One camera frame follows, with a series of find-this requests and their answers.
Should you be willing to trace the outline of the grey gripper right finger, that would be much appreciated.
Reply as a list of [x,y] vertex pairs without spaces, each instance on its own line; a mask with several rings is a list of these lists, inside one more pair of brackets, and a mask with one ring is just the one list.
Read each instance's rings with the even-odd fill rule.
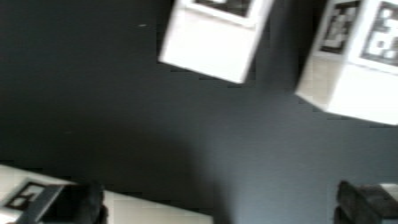
[[332,224],[398,224],[398,184],[337,185]]

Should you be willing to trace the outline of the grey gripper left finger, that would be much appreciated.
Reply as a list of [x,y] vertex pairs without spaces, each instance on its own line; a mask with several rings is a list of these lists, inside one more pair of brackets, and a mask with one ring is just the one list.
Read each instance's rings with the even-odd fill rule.
[[14,224],[108,224],[102,185],[47,185]]

